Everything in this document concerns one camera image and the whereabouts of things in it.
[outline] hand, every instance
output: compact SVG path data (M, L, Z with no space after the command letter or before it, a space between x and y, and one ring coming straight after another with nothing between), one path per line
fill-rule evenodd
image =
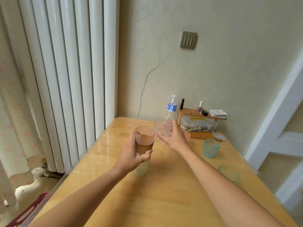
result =
M164 141L171 149L181 154L181 152L190 149L188 142L185 138L184 132L179 129L176 120L172 120L172 135L170 137L166 137L161 133L158 133L157 136L159 139Z
M129 135L129 140L120 150L120 154L114 164L114 168L122 170L128 174L139 166L142 162L151 158L152 150L146 151L145 154L139 155L135 148L134 131Z

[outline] small wooden rack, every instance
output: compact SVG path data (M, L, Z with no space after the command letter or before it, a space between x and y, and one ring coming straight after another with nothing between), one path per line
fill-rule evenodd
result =
M180 115L179 115L179 119L178 119L178 126L180 125L182 115L209 118L209 119L214 119L215 121L217 121L217 120L226 120L226 118L212 117L209 112L208 112L207 116L204 116L203 114L197 113L196 110L194 110L194 109L183 108L182 110L180 110ZM216 140L218 142L222 141L222 140L216 139L213 136L212 132L190 132L190 137L194 138L194 139L204 139L204 140L205 139L213 139L213 140Z

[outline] nail polish bottle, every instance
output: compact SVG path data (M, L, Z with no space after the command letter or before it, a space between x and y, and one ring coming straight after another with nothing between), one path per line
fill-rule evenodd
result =
M201 101L200 105L197 107L197 113L202 114L202 110L203 110L202 104L203 104L203 101Z

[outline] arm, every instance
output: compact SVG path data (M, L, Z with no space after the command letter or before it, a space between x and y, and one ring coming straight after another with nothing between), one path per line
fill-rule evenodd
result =
M283 226L251 196L197 155L175 120L172 120L172 136L157 136L185 159L227 226Z
M152 150L138 155L134 132L123 146L116 163L106 173L77 190L42 216L30 227L82 227L112 188L140 163L149 160Z

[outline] teal cup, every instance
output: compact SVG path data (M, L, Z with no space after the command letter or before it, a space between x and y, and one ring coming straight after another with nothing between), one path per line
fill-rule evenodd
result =
M219 151L220 144L213 139L206 139L203 145L203 155L212 159Z

